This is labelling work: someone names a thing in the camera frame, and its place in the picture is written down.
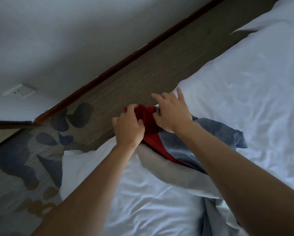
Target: red fabric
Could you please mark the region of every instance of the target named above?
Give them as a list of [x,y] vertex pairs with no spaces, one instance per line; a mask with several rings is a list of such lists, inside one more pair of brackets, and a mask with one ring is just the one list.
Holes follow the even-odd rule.
[[190,167],[183,162],[180,162],[179,160],[175,159],[172,155],[170,155],[164,148],[160,137],[158,135],[159,127],[157,126],[152,114],[155,113],[156,107],[146,107],[142,104],[138,105],[137,108],[135,108],[135,115],[137,120],[142,119],[145,125],[145,135],[143,138],[143,141],[151,147],[154,151],[158,152],[160,155],[162,155],[164,158],[180,164],[185,167]]

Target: white wall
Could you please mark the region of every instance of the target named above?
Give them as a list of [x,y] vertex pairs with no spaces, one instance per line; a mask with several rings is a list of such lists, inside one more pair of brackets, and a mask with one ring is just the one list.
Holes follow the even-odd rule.
[[[209,1],[0,0],[0,120],[34,120]],[[2,96],[18,83],[37,91]]]

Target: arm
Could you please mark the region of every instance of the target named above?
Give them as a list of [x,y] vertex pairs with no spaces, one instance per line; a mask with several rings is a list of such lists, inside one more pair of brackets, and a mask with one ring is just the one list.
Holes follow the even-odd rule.
[[176,133],[203,165],[250,235],[294,235],[294,190],[192,122],[183,94],[153,94],[164,130]]
[[94,171],[63,201],[32,236],[99,235],[121,174],[144,136],[142,120],[137,121],[132,104],[127,113],[113,118],[116,146]]

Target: electrical outlet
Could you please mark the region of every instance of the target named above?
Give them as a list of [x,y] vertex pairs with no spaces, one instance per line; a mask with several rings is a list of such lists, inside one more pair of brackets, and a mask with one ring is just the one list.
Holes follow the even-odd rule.
[[17,99],[24,99],[33,94],[35,90],[27,85],[18,84],[17,86],[3,92],[3,96]]

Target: white duvet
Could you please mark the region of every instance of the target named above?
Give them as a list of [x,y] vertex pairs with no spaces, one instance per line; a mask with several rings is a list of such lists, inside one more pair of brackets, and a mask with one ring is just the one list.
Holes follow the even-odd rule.
[[[178,86],[192,115],[243,131],[248,148],[238,151],[294,189],[292,20],[250,34]],[[95,152],[65,152],[63,199],[114,144],[113,138]],[[198,235],[202,200],[157,179],[135,153],[122,175],[103,235]]]

